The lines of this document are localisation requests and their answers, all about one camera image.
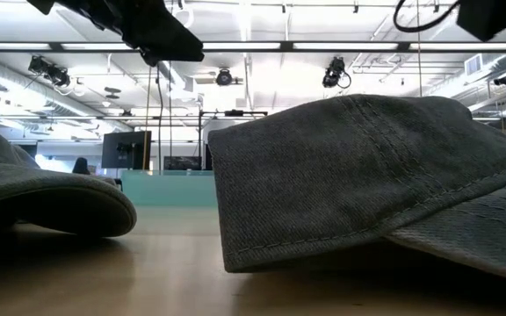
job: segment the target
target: teal partition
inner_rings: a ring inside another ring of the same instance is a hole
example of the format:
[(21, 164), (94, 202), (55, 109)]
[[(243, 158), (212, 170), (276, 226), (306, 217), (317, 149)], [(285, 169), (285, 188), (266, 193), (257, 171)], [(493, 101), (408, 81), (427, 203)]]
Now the teal partition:
[(135, 205), (218, 205), (212, 171), (125, 171), (122, 188)]

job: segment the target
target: cap brim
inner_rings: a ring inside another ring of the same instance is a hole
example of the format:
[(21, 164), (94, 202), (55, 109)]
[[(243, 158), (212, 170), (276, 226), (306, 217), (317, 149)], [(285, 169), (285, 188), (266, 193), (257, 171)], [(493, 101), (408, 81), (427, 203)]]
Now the cap brim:
[(128, 233), (136, 222), (132, 203), (104, 181), (4, 163), (0, 163), (0, 213), (97, 237)]
[(411, 223), (387, 238), (506, 277), (506, 187)]

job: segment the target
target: baseball cap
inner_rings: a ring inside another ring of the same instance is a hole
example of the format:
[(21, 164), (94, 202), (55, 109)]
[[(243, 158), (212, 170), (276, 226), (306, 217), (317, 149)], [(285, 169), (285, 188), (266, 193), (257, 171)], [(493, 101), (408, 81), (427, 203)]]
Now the baseball cap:
[(120, 236), (134, 227), (134, 206), (115, 186), (36, 167), (23, 149), (0, 135), (0, 219), (96, 237)]
[(457, 101), (336, 97), (208, 138), (229, 272), (387, 240), (506, 277), (506, 135)]

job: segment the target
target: table surface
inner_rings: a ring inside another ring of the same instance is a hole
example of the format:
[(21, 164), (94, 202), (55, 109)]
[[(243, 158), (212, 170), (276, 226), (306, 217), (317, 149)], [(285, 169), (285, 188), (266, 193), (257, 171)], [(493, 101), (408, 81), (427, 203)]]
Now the table surface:
[(215, 210), (138, 212), (113, 240), (0, 231), (0, 316), (506, 315), (506, 280), (453, 265), (228, 274)]

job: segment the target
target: wooden table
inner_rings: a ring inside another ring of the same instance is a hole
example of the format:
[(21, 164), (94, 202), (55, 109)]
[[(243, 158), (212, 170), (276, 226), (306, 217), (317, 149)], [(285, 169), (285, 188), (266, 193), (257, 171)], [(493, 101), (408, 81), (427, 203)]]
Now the wooden table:
[(506, 280), (450, 264), (228, 274), (215, 210), (140, 208), (138, 226), (114, 240), (0, 232), (6, 315), (506, 315)]

